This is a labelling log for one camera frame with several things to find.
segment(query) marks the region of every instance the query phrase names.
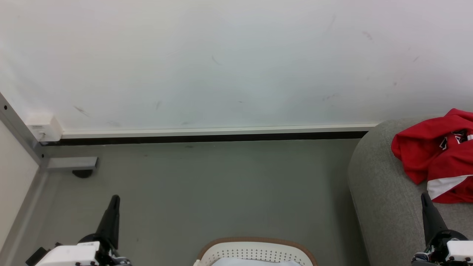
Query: brown basket rim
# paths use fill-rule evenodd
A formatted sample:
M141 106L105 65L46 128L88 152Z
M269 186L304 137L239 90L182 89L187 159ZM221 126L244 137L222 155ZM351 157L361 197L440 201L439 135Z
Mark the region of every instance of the brown basket rim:
M202 248L200 251L199 255L197 256L198 260L202 260L202 257L204 256L205 252L209 250L212 246L215 246L220 243L226 243L226 242L263 242L263 243L271 243L271 244L280 244L280 245L286 245L286 246L291 246L294 248L300 249L302 252L304 252L307 257L309 258L310 262L312 263L313 266L318 266L317 261L315 260L314 255L304 246L302 246L299 243L288 241L288 240L283 240L283 239L276 239L276 238L260 238L260 237L232 237L232 238L220 238L220 239L215 239L211 241L209 244L205 245L205 247Z

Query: perforated basket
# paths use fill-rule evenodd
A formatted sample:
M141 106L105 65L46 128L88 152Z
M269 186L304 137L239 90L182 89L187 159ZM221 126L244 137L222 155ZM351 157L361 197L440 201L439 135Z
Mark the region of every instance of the perforated basket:
M223 257L253 259L267 262L293 260L301 266L317 266L314 256L304 246L281 239L241 237L222 238L207 244L194 266L211 266Z

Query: white cloth in basket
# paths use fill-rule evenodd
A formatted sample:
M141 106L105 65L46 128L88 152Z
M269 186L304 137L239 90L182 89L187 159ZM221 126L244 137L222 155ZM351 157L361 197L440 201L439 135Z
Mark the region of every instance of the white cloth in basket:
M267 262L252 259L240 259L233 257L223 257L217 260L212 266L300 266L299 263L290 260L285 262Z

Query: gray floor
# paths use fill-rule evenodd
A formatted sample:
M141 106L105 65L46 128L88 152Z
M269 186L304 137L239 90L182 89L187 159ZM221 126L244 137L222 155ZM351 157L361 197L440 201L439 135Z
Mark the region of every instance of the gray floor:
M358 140L52 147L99 156L96 173L49 176L37 246L74 244L122 198L119 251L135 266L191 266L209 241L259 236L305 245L321 266L368 265L346 181Z

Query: wall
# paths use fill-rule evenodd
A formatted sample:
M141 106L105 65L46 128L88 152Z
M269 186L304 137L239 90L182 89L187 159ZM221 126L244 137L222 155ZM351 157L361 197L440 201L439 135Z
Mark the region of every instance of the wall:
M66 133L473 111L469 0L4 0L0 91Z
M0 250L10 232L38 165L0 121Z

